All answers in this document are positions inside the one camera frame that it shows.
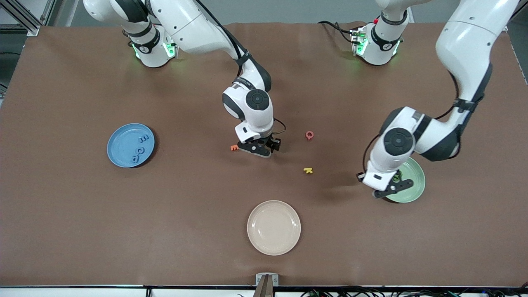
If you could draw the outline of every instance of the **black joint band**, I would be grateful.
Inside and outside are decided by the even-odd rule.
[[[143,31],[139,32],[139,33],[130,33],[130,32],[127,32],[128,36],[130,37],[141,37],[141,36],[145,36],[147,35],[150,30],[152,29],[152,22],[148,22],[148,26],[147,28],[145,28]]]
[[[431,123],[431,117],[428,115],[424,115],[422,121],[418,125],[418,128],[416,128],[415,132],[412,134],[414,136],[414,140],[418,143],[418,140],[422,137],[424,131],[429,126],[429,123]]]
[[[152,40],[150,40],[149,42],[147,43],[144,43],[144,44],[139,44],[139,43],[135,43],[133,42],[132,44],[134,45],[134,47],[142,52],[142,53],[151,53],[152,52],[152,49],[158,45],[159,43],[159,37],[160,37],[160,33],[159,33],[159,30],[156,29],[156,35],[154,35],[154,38],[152,38]]]
[[[256,89],[255,86],[247,79],[243,78],[243,77],[239,77],[237,76],[233,82],[238,82],[244,86],[246,86],[248,89],[250,90],[253,90],[253,89]]]
[[[400,41],[400,38],[401,38],[400,36],[398,37],[398,39],[395,39],[393,41],[382,39],[376,33],[376,26],[372,27],[371,35],[372,35],[372,41],[374,41],[374,43],[380,47],[380,50],[384,52],[390,51],[398,43],[398,41]]]
[[[145,0],[145,8],[147,9],[147,12],[151,15],[154,15],[154,12],[152,11],[152,5],[150,4],[150,0]]]
[[[387,18],[385,18],[383,16],[383,13],[381,14],[381,19],[383,20],[384,23],[386,24],[389,24],[389,25],[393,25],[393,26],[397,26],[397,25],[401,25],[405,22],[405,20],[407,19],[407,10],[405,10],[403,12],[403,18],[400,20],[400,21],[391,21],[391,20],[388,20]]]
[[[455,102],[453,103],[454,107],[458,107],[462,110],[468,110],[470,113],[475,111],[475,108],[477,108],[478,102],[471,102],[463,99],[455,99]]]
[[[245,52],[240,59],[235,60],[238,66],[242,66],[249,58],[251,57],[251,54],[249,52]]]

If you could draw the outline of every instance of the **plate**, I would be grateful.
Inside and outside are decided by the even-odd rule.
[[[279,256],[299,241],[300,220],[295,209],[278,200],[259,204],[248,219],[248,237],[261,253]]]
[[[391,194],[387,196],[398,203],[409,203],[418,199],[426,188],[426,176],[423,173],[422,167],[413,158],[408,158],[407,161],[400,167],[402,179],[411,179],[414,185],[406,190]]]
[[[132,123],[112,134],[106,152],[116,166],[132,168],[147,161],[154,151],[154,144],[154,133],[147,126]]]

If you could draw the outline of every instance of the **brown mat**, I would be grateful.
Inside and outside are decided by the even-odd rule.
[[[460,156],[416,156],[427,177],[419,200],[375,200],[355,179],[391,110],[437,116],[451,105],[441,28],[409,25],[394,60],[373,67],[322,25],[230,25],[271,73],[288,126],[268,160],[229,149],[238,122],[221,93],[237,68],[225,53],[148,69],[117,27],[42,28],[0,110],[0,284],[246,284],[272,271],[283,285],[521,285],[528,88],[506,33]],[[159,146],[143,167],[120,169],[106,144],[132,122]],[[246,234],[270,199],[302,223],[283,256],[260,254]]]

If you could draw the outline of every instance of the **blue plate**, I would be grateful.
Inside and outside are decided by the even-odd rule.
[[[106,147],[113,164],[132,168],[147,161],[154,151],[154,133],[143,124],[127,124],[117,129]]]

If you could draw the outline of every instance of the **beige plate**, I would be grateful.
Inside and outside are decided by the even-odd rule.
[[[299,240],[299,216],[290,205],[282,201],[263,202],[249,215],[248,237],[253,246],[263,254],[285,254]]]

